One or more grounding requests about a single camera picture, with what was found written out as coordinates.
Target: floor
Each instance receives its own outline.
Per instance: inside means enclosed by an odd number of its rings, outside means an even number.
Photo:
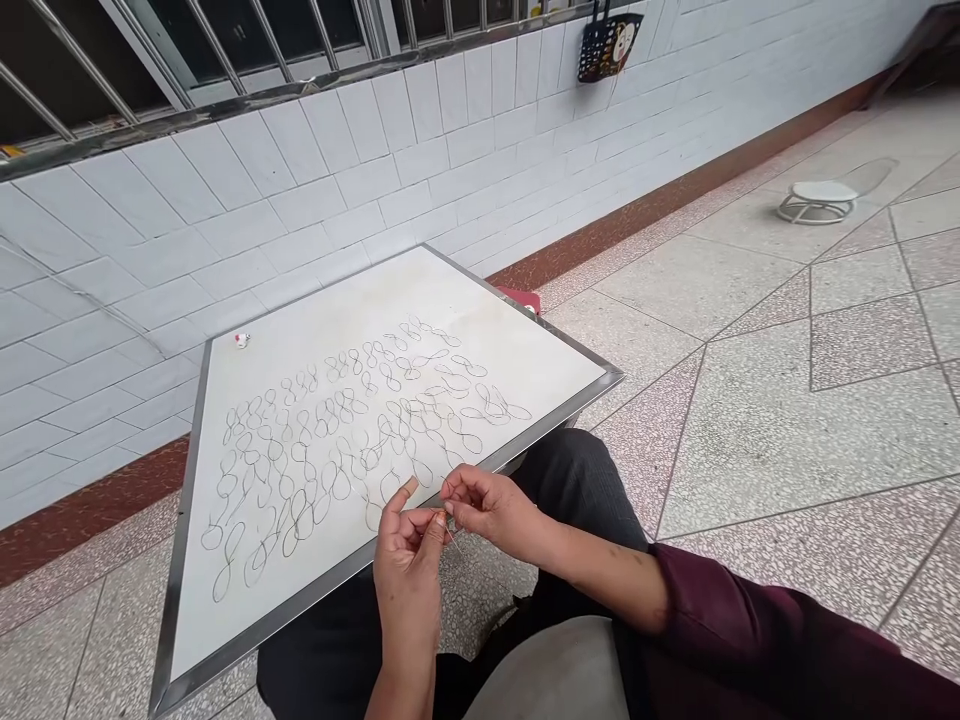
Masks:
[[[797,587],[960,681],[960,94],[846,116],[541,288],[627,372],[583,413],[649,535]],[[880,155],[840,225],[773,215],[789,184]],[[0,590],[0,717],[145,718],[171,496]],[[444,554],[443,647],[535,570]],[[256,656],[169,717],[269,718]]]

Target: dark red sleeve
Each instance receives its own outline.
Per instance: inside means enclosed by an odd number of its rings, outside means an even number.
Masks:
[[[807,595],[652,546],[671,617],[663,649],[794,717],[960,718],[960,686]]]

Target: knee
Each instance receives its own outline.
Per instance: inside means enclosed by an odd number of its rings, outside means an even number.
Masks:
[[[554,430],[534,445],[530,452],[568,466],[610,457],[607,446],[600,438],[578,428]]]

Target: hanging basket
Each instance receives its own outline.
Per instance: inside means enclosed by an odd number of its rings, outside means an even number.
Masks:
[[[620,72],[643,22],[643,15],[637,13],[610,17],[610,0],[604,2],[601,19],[597,19],[599,10],[599,0],[593,0],[593,20],[583,30],[580,48],[577,79],[582,83],[600,82]]]

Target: wire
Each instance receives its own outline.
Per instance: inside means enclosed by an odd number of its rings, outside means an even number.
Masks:
[[[112,317],[114,320],[116,320],[117,322],[121,323],[122,325],[132,330],[134,333],[137,334],[137,336],[143,338],[144,342],[146,342],[150,347],[152,347],[154,350],[160,353],[160,357],[162,357],[164,360],[168,360],[170,358],[170,356],[168,356],[167,353],[165,353],[157,343],[155,343],[153,340],[147,337],[146,328],[138,326],[136,323],[134,323],[132,320],[130,320],[126,315],[124,315],[120,311],[107,307],[106,305],[101,303],[99,300],[97,300],[97,298],[91,295],[90,293],[84,290],[81,290],[80,288],[76,287],[70,282],[64,280],[62,277],[59,277],[53,271],[53,268],[46,265],[46,263],[44,263],[42,260],[39,260],[36,257],[34,257],[28,250],[23,248],[19,243],[13,240],[10,240],[9,238],[6,238],[6,240],[11,245],[13,245],[17,250],[19,250],[19,252],[15,252],[13,248],[7,247],[3,243],[0,243],[0,249],[6,250],[15,258],[19,258],[20,260],[24,260],[30,265],[33,265],[33,267],[35,267],[37,270],[39,270],[44,274],[44,277],[47,277],[50,280],[53,280],[55,283],[66,288],[67,290],[72,292],[74,295],[79,295],[80,297],[85,299],[87,302],[89,302],[91,305],[93,305],[97,310],[102,310],[107,315]]]

